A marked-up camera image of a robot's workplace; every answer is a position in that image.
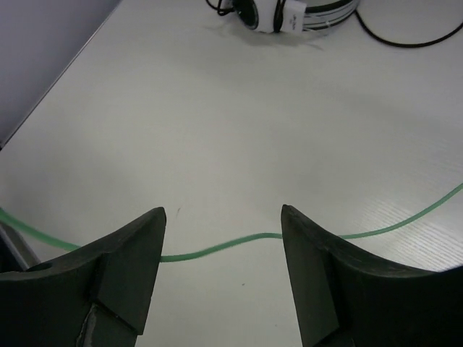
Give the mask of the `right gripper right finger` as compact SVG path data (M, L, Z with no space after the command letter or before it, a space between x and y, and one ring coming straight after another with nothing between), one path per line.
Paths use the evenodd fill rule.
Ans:
M286 264L304 346L460 346L462 268L424 270L281 209Z

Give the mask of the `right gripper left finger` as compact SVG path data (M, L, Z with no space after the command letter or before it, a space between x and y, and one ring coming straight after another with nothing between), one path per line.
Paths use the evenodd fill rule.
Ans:
M3 346L133 346L145 329L166 213L157 207L119 230L39 262L1 227Z

